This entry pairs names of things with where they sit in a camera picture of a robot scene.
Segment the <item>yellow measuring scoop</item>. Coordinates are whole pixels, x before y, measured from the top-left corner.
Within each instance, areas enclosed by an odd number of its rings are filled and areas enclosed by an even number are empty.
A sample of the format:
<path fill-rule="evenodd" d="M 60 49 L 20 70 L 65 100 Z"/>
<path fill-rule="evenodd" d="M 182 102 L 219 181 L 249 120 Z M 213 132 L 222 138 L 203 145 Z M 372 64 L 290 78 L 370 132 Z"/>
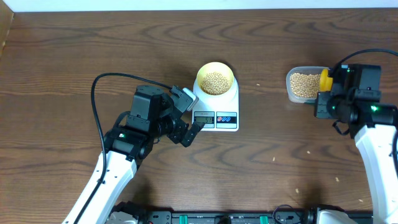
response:
<path fill-rule="evenodd" d="M 321 92 L 330 91 L 333 85 L 333 79 L 328 76 L 329 69 L 324 68 L 320 74 L 319 89 Z"/>

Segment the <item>yellow plastic bowl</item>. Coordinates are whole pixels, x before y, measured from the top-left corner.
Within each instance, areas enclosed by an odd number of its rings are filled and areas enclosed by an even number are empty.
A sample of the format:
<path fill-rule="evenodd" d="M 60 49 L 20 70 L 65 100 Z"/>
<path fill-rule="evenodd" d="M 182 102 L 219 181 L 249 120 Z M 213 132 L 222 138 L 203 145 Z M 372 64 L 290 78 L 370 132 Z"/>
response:
<path fill-rule="evenodd" d="M 197 73 L 197 85 L 208 95 L 222 95 L 232 88 L 233 83 L 232 69 L 221 62 L 207 63 Z"/>

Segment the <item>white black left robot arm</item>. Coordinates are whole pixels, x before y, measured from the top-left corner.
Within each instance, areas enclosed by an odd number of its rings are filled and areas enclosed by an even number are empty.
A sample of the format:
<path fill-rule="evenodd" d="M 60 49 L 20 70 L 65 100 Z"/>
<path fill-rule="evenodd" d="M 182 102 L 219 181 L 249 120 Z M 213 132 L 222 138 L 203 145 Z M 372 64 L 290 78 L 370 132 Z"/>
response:
<path fill-rule="evenodd" d="M 167 136 L 188 147 L 204 127 L 189 125 L 182 115 L 198 97 L 173 86 L 169 93 L 151 85 L 136 88 L 130 111 L 123 112 L 103 136 L 104 152 L 65 223 L 105 223 L 119 195 L 151 152 L 155 140 Z"/>

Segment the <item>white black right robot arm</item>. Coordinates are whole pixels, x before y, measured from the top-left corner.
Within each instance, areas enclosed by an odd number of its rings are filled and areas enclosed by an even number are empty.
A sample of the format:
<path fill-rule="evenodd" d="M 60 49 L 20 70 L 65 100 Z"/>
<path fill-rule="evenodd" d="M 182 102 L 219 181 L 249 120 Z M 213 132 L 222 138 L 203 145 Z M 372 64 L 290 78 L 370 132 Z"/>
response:
<path fill-rule="evenodd" d="M 397 223 L 397 107 L 381 103 L 381 68 L 349 64 L 323 69 L 314 115 L 348 125 L 368 179 L 374 223 Z"/>

